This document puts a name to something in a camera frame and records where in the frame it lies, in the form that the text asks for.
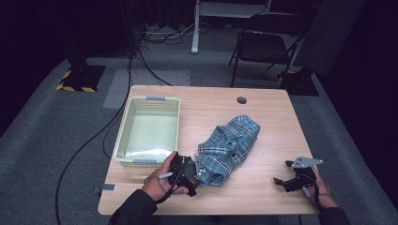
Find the person's right hand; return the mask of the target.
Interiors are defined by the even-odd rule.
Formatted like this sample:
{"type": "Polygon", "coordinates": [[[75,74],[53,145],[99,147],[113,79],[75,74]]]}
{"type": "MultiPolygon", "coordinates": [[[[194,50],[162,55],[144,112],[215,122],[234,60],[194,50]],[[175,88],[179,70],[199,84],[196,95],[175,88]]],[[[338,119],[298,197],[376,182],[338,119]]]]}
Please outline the person's right hand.
{"type": "Polygon", "coordinates": [[[318,169],[313,166],[312,170],[315,174],[316,179],[315,184],[312,187],[308,187],[308,191],[312,196],[314,204],[322,210],[331,207],[338,207],[338,203],[333,198],[329,186],[321,177],[318,169]]]}

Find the pale green plastic basket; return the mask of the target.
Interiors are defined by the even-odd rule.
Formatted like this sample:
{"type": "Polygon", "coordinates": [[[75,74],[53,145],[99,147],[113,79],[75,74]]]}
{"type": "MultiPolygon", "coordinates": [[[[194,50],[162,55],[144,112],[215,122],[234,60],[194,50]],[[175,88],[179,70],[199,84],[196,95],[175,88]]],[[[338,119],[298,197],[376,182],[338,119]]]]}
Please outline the pale green plastic basket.
{"type": "Polygon", "coordinates": [[[123,166],[158,167],[177,150],[180,100],[132,97],[115,143],[114,159],[123,166]]]}

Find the black yellow-striped stand base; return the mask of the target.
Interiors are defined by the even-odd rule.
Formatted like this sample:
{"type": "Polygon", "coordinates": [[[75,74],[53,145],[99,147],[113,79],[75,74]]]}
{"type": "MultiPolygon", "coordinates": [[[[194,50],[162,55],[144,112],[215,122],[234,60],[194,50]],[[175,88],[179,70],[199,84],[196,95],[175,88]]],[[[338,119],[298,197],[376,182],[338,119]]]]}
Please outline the black yellow-striped stand base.
{"type": "Polygon", "coordinates": [[[56,90],[87,93],[97,92],[98,84],[104,70],[105,66],[89,65],[82,69],[70,67],[56,86],[56,90]]]}

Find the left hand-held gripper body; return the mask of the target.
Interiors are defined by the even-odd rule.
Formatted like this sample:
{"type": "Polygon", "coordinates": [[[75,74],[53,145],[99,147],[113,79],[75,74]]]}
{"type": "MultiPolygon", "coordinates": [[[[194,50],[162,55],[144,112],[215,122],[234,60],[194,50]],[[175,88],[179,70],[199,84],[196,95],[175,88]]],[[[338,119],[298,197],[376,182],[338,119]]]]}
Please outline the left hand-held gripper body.
{"type": "Polygon", "coordinates": [[[196,157],[181,156],[176,153],[171,160],[169,183],[172,186],[197,188],[202,186],[199,175],[204,171],[203,165],[196,157]]]}

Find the black folding chair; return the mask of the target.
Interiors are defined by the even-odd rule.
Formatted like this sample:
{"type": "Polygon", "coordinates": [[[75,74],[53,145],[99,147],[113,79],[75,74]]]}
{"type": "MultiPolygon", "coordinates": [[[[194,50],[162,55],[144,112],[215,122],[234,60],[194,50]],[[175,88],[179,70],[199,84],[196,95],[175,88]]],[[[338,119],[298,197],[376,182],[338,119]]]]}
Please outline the black folding chair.
{"type": "Polygon", "coordinates": [[[228,65],[234,64],[231,87],[235,84],[238,61],[285,65],[287,73],[300,40],[310,27],[298,13],[261,12],[252,15],[237,35],[228,65]]]}

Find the blue plaid shirt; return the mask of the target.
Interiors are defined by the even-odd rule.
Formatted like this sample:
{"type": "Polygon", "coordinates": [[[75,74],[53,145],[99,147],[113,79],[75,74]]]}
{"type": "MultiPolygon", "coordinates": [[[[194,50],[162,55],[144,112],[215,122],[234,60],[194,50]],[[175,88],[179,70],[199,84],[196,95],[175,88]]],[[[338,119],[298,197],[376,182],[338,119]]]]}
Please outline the blue plaid shirt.
{"type": "Polygon", "coordinates": [[[232,171],[242,164],[257,140],[261,127],[247,115],[216,126],[209,139],[198,145],[195,155],[198,185],[222,186],[232,171]]]}

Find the dark grey panel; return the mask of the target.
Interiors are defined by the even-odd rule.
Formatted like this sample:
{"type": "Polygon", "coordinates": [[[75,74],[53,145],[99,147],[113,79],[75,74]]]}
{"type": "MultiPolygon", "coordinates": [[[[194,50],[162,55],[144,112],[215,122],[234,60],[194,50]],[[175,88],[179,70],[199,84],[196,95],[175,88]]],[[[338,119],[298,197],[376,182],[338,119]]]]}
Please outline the dark grey panel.
{"type": "Polygon", "coordinates": [[[294,65],[327,76],[366,0],[324,0],[302,42],[294,65]]]}

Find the person's left hand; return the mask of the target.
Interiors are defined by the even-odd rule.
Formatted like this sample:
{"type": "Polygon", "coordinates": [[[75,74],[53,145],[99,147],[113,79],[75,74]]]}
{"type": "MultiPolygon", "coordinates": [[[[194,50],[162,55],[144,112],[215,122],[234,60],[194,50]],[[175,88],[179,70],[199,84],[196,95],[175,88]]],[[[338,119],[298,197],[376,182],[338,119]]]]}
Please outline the person's left hand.
{"type": "Polygon", "coordinates": [[[160,176],[169,172],[170,163],[174,159],[175,154],[176,152],[173,152],[168,156],[162,165],[144,181],[142,191],[148,194],[155,202],[160,201],[171,188],[168,179],[160,179],[160,176]]]}

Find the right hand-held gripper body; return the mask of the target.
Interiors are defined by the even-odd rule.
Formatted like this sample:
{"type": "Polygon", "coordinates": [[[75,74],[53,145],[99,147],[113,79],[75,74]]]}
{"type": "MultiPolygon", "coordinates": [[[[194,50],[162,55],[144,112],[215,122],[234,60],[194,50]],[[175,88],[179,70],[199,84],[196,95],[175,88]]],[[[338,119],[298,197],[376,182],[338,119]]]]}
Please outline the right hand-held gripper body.
{"type": "Polygon", "coordinates": [[[312,170],[313,166],[320,165],[323,163],[322,159],[314,159],[308,157],[297,157],[294,160],[292,167],[290,167],[295,177],[284,181],[286,192],[296,191],[303,187],[310,187],[315,183],[315,174],[312,170]]]}

